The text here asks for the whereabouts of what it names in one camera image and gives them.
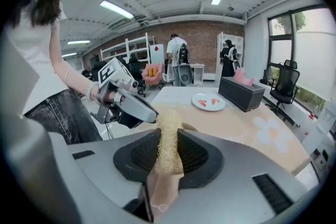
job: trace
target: pink tissue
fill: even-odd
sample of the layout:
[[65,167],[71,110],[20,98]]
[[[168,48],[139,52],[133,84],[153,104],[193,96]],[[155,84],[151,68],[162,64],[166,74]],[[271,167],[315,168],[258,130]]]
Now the pink tissue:
[[252,86],[253,79],[247,79],[245,77],[245,73],[242,68],[237,68],[236,74],[235,74],[235,81],[242,83],[247,86]]

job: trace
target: loofah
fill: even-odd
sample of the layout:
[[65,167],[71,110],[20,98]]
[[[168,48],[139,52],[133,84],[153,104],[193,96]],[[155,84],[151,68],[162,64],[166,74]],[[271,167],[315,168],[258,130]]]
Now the loofah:
[[177,152],[177,129],[182,128],[182,118],[175,110],[160,114],[156,123],[161,129],[158,157],[155,170],[158,174],[178,175],[183,166]]

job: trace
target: white plate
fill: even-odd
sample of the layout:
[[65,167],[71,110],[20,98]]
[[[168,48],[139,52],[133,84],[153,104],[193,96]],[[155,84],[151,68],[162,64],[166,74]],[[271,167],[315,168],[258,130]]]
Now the white plate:
[[[212,99],[216,99],[219,100],[219,102],[215,102],[214,104],[212,104]],[[204,100],[205,102],[203,102],[206,106],[203,106],[202,104],[199,103],[199,101]],[[191,102],[198,108],[206,110],[206,111],[218,111],[218,110],[222,110],[226,103],[225,101],[219,97],[216,94],[213,93],[198,93],[195,94],[192,99]]]

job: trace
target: dark gray jeans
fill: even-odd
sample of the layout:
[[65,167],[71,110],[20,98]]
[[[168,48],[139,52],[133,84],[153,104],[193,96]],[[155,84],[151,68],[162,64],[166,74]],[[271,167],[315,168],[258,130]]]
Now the dark gray jeans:
[[174,80],[175,80],[175,86],[177,87],[184,87],[185,85],[181,83],[180,81],[180,73],[179,73],[179,67],[173,67],[173,73],[174,73]]
[[48,132],[61,134],[68,145],[102,140],[91,115],[72,89],[47,98],[25,116],[41,123]]

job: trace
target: black box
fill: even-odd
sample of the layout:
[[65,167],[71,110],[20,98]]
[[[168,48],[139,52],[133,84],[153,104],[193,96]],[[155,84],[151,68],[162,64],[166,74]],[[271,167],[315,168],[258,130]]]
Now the black box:
[[230,100],[244,112],[258,108],[263,99],[265,88],[253,84],[247,86],[236,82],[233,77],[222,77],[218,93]]

